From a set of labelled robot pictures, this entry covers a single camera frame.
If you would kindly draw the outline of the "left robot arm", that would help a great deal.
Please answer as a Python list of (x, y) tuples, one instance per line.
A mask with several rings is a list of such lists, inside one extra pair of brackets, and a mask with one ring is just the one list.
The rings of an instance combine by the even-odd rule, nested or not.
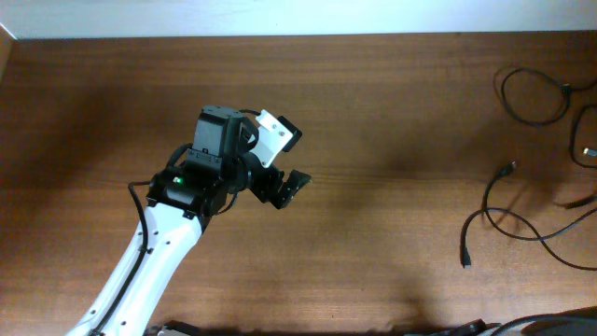
[(206, 105), (192, 142), (177, 148), (145, 185), (128, 190), (139, 223), (127, 249), (72, 335), (141, 335), (176, 269), (213, 217), (250, 190), (262, 203), (283, 209), (311, 177), (279, 170), (274, 161), (302, 136), (285, 117), (267, 110)]

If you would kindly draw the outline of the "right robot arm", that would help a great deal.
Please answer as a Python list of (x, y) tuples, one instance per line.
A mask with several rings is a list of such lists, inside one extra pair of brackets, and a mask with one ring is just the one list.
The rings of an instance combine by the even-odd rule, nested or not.
[[(469, 321), (460, 326), (414, 326), (392, 327), (397, 335), (492, 335), (502, 323), (490, 323), (483, 319)], [(579, 308), (552, 314), (550, 320), (531, 320), (519, 323), (502, 332), (502, 335), (595, 335), (596, 307)]]

